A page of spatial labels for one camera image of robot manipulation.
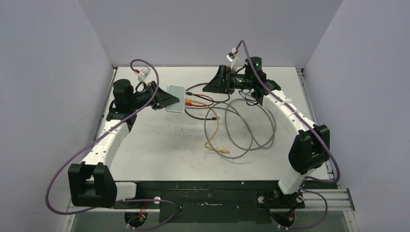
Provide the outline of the white network switch box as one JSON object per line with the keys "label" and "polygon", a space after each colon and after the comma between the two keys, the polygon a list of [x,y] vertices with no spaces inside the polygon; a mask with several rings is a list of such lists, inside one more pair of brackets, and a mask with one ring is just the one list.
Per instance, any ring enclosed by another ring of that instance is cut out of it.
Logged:
{"label": "white network switch box", "polygon": [[167,93],[172,96],[172,103],[165,110],[171,113],[183,113],[185,110],[185,88],[178,85],[168,85]]}

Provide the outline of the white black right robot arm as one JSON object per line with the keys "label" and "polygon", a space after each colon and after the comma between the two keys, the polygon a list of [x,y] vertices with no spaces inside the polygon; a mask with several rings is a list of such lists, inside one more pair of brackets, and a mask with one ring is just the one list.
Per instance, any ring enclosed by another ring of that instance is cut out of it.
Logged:
{"label": "white black right robot arm", "polygon": [[235,90],[252,90],[251,96],[273,116],[293,136],[293,144],[288,153],[289,168],[279,180],[273,194],[276,205],[286,207],[293,200],[303,181],[330,158],[330,131],[326,125],[318,125],[303,115],[287,98],[281,87],[267,79],[263,71],[262,58],[245,60],[245,72],[239,74],[226,65],[218,67],[216,75],[203,87],[204,92],[233,94]]}

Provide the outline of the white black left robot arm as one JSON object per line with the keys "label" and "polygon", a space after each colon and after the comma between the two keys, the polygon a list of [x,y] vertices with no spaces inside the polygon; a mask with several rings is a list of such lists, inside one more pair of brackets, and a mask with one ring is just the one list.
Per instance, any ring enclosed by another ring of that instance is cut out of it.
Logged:
{"label": "white black left robot arm", "polygon": [[169,85],[161,89],[156,82],[143,84],[143,91],[133,88],[130,80],[120,79],[113,84],[111,102],[101,139],[78,164],[71,164],[68,178],[74,206],[111,208],[118,201],[132,208],[144,203],[144,194],[137,184],[115,181],[110,172],[112,161],[126,136],[131,132],[137,115],[145,105],[154,110],[184,109],[185,88]]}

